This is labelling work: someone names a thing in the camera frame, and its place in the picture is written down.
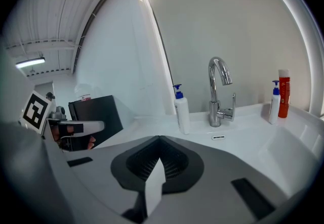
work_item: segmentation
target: red tube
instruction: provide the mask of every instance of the red tube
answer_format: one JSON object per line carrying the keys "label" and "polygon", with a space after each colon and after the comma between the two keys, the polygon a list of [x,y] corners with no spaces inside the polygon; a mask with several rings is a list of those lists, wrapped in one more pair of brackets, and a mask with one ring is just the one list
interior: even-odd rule
{"label": "red tube", "polygon": [[279,70],[279,91],[280,91],[280,107],[278,116],[280,118],[286,118],[289,109],[290,98],[290,76],[289,70]]}

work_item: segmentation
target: faucet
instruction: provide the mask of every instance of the faucet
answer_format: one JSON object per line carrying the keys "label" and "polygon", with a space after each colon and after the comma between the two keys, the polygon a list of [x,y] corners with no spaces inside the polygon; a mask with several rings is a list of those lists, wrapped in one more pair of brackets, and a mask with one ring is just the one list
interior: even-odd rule
{"label": "faucet", "polygon": [[221,102],[217,100],[215,68],[218,69],[223,85],[232,84],[233,81],[225,61],[223,61],[219,57],[211,58],[208,65],[208,73],[209,73],[211,96],[212,96],[212,100],[209,102],[209,111],[210,111],[209,123],[212,127],[219,127],[221,125],[221,119],[225,119],[229,121],[234,120],[236,95],[235,93],[233,94],[232,108],[221,109]]}

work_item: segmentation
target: white countertop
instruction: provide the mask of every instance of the white countertop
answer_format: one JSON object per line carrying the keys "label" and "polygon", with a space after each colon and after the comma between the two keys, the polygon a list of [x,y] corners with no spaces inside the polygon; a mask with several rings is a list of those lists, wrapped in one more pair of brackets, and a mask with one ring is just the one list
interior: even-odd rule
{"label": "white countertop", "polygon": [[[269,104],[239,107],[234,122],[211,127],[208,112],[190,114],[190,134],[180,133],[175,115],[138,116],[134,122],[96,148],[147,136],[173,136],[227,151],[275,182],[291,197],[309,185],[324,153],[324,121],[290,106],[286,119],[271,125]],[[225,135],[225,139],[212,140]]]}

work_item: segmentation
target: fluorescent light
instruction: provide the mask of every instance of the fluorescent light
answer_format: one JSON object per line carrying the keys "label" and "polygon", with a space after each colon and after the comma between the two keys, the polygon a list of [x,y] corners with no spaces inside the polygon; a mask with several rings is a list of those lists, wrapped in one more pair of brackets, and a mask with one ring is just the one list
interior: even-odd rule
{"label": "fluorescent light", "polygon": [[16,63],[16,67],[24,68],[24,67],[44,63],[44,62],[45,62],[45,58],[42,57],[42,58],[37,58],[37,59],[33,59],[33,60],[26,60],[26,61],[18,62],[18,63]]}

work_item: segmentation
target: soap dispenser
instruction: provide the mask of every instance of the soap dispenser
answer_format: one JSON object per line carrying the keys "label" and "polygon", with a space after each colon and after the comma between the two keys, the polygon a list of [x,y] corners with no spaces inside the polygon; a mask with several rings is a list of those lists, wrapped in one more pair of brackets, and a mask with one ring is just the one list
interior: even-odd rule
{"label": "soap dispenser", "polygon": [[269,122],[275,124],[278,119],[279,107],[280,107],[280,93],[278,88],[279,80],[274,80],[275,87],[273,89],[272,98],[271,98],[271,107],[269,113]]}
{"label": "soap dispenser", "polygon": [[183,97],[183,93],[179,90],[181,84],[174,85],[176,92],[176,99],[174,100],[174,106],[177,112],[179,129],[183,134],[189,134],[190,132],[190,118],[188,100]]}

